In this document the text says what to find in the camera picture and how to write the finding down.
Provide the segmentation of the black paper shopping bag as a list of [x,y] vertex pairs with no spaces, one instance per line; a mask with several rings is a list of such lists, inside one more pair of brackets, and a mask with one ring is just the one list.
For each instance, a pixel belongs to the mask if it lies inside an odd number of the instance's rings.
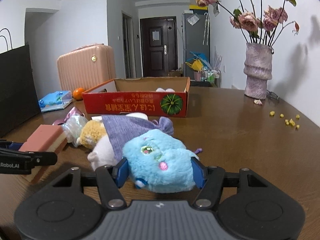
[[29,46],[6,41],[1,53],[1,137],[41,113],[33,80]]

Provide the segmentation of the grey refrigerator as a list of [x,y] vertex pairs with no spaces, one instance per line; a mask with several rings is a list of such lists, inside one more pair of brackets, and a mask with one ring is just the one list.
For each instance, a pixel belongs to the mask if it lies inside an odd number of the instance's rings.
[[184,76],[194,79],[194,71],[186,62],[192,63],[194,54],[203,54],[209,62],[210,59],[210,34],[207,25],[207,13],[182,15],[183,33],[183,72]]

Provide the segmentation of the lilac fluffy headband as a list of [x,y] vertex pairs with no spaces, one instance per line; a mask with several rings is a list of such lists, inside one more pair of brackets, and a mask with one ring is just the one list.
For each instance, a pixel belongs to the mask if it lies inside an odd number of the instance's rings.
[[163,89],[163,88],[157,88],[156,89],[156,92],[175,92],[175,90],[174,89],[172,89],[172,88],[167,88],[167,89]]

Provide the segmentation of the pink layered sponge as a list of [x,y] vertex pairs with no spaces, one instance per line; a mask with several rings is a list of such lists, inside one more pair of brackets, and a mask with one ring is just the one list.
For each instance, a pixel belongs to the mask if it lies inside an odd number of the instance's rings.
[[[67,144],[67,137],[60,125],[40,125],[20,147],[21,152],[54,152],[59,154]],[[36,184],[49,166],[36,166],[31,174],[22,177]]]

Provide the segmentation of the pale green mesh ball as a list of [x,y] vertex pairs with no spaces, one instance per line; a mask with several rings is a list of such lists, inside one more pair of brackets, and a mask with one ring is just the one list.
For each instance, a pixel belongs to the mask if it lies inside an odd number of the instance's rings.
[[88,120],[79,114],[72,115],[61,125],[68,143],[72,143],[74,147],[80,145],[80,134]]

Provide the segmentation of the light blue plush toy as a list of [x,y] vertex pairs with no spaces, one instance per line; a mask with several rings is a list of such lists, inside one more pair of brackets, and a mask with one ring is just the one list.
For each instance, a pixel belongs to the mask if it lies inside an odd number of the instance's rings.
[[178,139],[152,129],[128,141],[123,157],[136,188],[155,193],[177,193],[194,188],[191,158],[197,158]]

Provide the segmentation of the small cardboard box on floor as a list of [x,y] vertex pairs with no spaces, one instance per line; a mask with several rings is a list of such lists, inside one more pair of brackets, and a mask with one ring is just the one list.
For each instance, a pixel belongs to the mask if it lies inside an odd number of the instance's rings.
[[168,72],[168,77],[182,77],[182,76],[183,76],[183,72],[180,70]]

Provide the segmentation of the pink ribbed suitcase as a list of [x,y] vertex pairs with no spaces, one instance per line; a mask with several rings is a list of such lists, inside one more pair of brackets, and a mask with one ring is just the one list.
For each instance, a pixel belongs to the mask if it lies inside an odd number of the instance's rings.
[[116,78],[113,48],[104,44],[80,47],[57,59],[57,71],[63,90],[93,88]]

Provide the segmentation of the purple textured vase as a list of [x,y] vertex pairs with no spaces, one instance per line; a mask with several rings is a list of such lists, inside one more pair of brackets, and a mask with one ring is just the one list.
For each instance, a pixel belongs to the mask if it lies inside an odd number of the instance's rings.
[[244,73],[247,75],[245,95],[265,100],[267,82],[272,79],[273,49],[259,43],[246,44],[246,59]]

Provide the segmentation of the yellow blue umbrella pile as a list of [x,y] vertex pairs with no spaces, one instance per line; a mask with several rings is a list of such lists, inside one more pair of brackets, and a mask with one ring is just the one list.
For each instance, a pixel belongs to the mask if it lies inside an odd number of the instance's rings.
[[185,61],[185,64],[189,66],[195,72],[201,72],[204,69],[210,69],[210,63],[204,55],[204,53],[197,53],[191,51],[190,54],[192,55],[191,58]]

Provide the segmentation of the pink satin scrunchie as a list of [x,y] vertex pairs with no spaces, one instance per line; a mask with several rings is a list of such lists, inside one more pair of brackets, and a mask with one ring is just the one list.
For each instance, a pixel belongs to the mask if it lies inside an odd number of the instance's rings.
[[65,116],[64,119],[58,119],[58,120],[55,120],[52,125],[62,125],[62,124],[65,124],[68,119],[70,119],[72,116],[74,115],[80,115],[80,116],[85,116],[84,113],[82,113],[82,111],[80,111],[77,107],[73,107],[68,113],[67,115]]

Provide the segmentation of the yellow white plush cat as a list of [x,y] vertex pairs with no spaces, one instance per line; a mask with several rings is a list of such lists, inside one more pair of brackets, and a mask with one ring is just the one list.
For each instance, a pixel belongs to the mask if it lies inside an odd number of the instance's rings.
[[[148,117],[143,113],[132,113],[128,115],[148,119]],[[88,135],[85,135],[84,139],[79,140],[81,145],[88,144],[92,148],[91,152],[87,156],[88,161],[91,163],[92,169],[96,170],[103,165],[106,165],[107,167],[116,165],[119,162],[117,162],[115,159],[113,148],[109,141],[102,117],[100,120],[89,121],[85,126],[86,130],[88,131],[93,127],[93,125],[97,125],[98,128],[102,129],[102,135],[99,137],[98,141],[93,141],[92,131],[90,131]]]

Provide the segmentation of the dried pink roses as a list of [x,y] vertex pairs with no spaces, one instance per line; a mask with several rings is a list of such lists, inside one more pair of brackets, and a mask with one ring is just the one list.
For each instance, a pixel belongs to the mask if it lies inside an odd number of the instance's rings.
[[228,10],[222,5],[220,0],[195,0],[197,6],[208,7],[217,6],[229,13],[229,21],[233,28],[240,29],[244,34],[245,41],[253,44],[264,44],[273,47],[283,30],[289,25],[294,25],[293,33],[298,35],[300,27],[296,21],[288,21],[288,14],[285,4],[288,2],[294,7],[297,0],[284,0],[283,5],[273,8],[270,5],[264,9],[263,0],[250,0],[252,10],[245,9],[242,0],[239,0],[240,8],[233,11]]

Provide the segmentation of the red cardboard box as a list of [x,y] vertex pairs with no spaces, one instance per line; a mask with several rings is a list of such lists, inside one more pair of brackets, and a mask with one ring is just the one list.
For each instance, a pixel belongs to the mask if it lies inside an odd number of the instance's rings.
[[[175,92],[156,92],[172,88]],[[140,112],[149,116],[187,116],[188,77],[143,77],[112,79],[85,91],[82,96],[88,114]]]

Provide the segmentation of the purple knitted pouch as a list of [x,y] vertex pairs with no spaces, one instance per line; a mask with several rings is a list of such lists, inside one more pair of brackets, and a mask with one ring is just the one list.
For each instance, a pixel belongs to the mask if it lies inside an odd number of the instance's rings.
[[158,121],[150,121],[129,115],[103,115],[102,121],[117,162],[123,157],[123,146],[131,139],[152,129],[160,129],[168,135],[173,135],[174,133],[172,121],[163,116]]

